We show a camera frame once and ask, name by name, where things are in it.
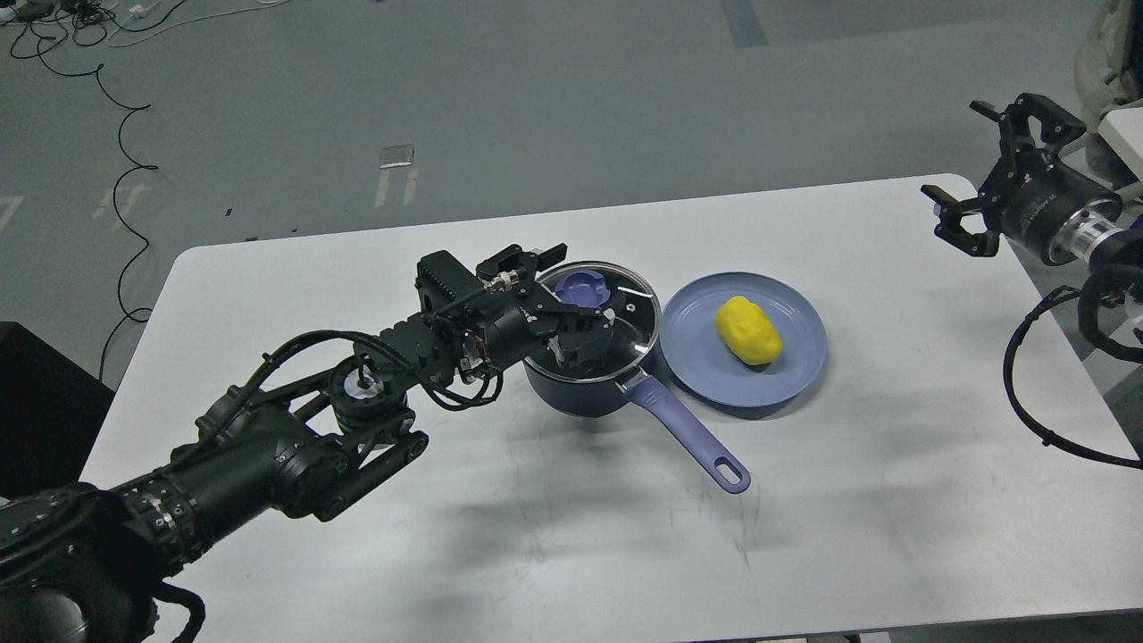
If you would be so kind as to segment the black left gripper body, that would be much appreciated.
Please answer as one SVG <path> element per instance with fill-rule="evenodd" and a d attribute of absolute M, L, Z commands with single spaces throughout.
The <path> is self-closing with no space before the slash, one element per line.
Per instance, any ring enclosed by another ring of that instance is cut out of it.
<path fill-rule="evenodd" d="M 486 294 L 475 305 L 477 357 L 528 357 L 555 336 L 561 306 L 536 276 L 535 272 L 478 274 Z"/>

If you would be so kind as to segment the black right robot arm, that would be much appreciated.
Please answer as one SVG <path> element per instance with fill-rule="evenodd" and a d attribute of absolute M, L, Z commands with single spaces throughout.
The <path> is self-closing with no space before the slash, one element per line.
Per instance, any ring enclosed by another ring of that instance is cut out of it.
<path fill-rule="evenodd" d="M 997 124 L 996 166 L 975 196 L 959 200 L 938 186 L 922 186 L 938 216 L 934 235 L 974 257 L 996 256 L 1001 239 L 1034 254 L 1048 267 L 1086 265 L 1080 288 L 1061 286 L 1044 296 L 1016 327 L 1004 352 L 1004 389 L 1017 419 L 1045 447 L 1093 463 L 1140 471 L 1140 459 L 1106 455 L 1065 439 L 1033 418 L 1015 389 L 1015 361 L 1034 322 L 1062 304 L 1076 304 L 1081 336 L 1094 349 L 1126 363 L 1140 363 L 1140 341 L 1124 345 L 1101 330 L 1102 310 L 1122 310 L 1140 337 L 1140 227 L 1117 223 L 1124 199 L 1063 162 L 1063 151 L 1084 140 L 1087 128 L 1040 94 L 1020 94 L 996 107 L 972 101 L 972 110 Z"/>

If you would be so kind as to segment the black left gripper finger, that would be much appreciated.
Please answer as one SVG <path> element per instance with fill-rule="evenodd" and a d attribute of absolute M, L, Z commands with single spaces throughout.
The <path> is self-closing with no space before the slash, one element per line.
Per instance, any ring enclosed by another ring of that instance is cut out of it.
<path fill-rule="evenodd" d="M 613 319 L 604 305 L 539 305 L 534 314 L 539 322 L 539 348 L 531 353 L 531 362 L 544 369 L 572 369 L 596 361 L 612 345 Z"/>
<path fill-rule="evenodd" d="M 521 246 L 507 246 L 475 267 L 475 276 L 487 288 L 517 288 L 530 284 L 539 273 L 566 260 L 568 246 L 560 243 L 546 251 L 526 251 Z"/>

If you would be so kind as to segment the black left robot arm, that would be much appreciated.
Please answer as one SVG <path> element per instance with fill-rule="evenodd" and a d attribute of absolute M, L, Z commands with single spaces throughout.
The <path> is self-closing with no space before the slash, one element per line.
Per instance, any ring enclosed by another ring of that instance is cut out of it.
<path fill-rule="evenodd" d="M 612 329 L 605 286 L 543 286 L 566 246 L 507 246 L 475 270 L 421 258 L 419 307 L 379 333 L 315 330 L 263 355 L 195 420 L 195 442 L 138 479 L 72 483 L 3 505 L 3 642 L 143 642 L 160 603 L 203 629 L 203 598 L 171 577 L 265 511 L 327 522 L 413 463 L 411 389 L 446 411 L 488 405 L 504 372 L 555 340 L 569 355 Z"/>

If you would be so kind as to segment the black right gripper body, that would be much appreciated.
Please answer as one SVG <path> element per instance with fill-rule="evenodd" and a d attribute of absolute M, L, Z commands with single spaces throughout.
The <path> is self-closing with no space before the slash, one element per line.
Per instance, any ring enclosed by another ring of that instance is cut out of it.
<path fill-rule="evenodd" d="M 1056 155 L 1031 150 L 997 159 L 980 191 L 989 231 L 999 232 L 1049 267 L 1090 263 L 1097 246 L 1122 231 L 1122 199 Z"/>

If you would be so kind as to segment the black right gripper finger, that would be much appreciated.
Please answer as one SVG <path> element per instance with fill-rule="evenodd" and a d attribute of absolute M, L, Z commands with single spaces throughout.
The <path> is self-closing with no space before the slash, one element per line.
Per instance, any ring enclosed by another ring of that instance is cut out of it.
<path fill-rule="evenodd" d="M 1040 94 L 1021 93 L 1004 110 L 980 99 L 969 108 L 999 127 L 1001 166 L 1058 163 L 1063 152 L 1078 148 L 1089 134 L 1081 118 Z"/>
<path fill-rule="evenodd" d="M 920 191 L 932 201 L 934 212 L 938 216 L 938 224 L 932 231 L 936 238 L 972 257 L 993 257 L 997 255 L 1000 231 L 996 225 L 989 223 L 988 198 L 974 196 L 958 200 L 940 186 L 932 186 L 932 184 L 924 184 Z M 984 231 L 969 232 L 964 227 L 964 217 L 972 215 L 983 216 Z"/>

